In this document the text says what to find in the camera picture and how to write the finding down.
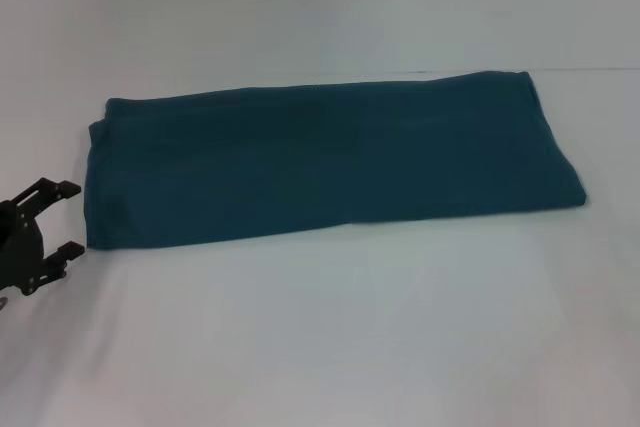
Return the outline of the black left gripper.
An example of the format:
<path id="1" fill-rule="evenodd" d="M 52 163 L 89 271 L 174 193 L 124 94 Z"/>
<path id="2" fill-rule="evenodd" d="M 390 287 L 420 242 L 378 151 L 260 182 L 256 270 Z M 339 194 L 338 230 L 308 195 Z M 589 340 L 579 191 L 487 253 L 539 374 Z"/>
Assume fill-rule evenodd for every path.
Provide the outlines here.
<path id="1" fill-rule="evenodd" d="M 54 203 L 80 194 L 80 185 L 40 178 L 14 198 L 1 202 L 1 289 L 15 287 L 29 296 L 43 280 L 66 276 L 69 262 L 85 253 L 85 247 L 69 241 L 44 257 L 44 244 L 35 217 L 25 210 L 45 210 Z"/>

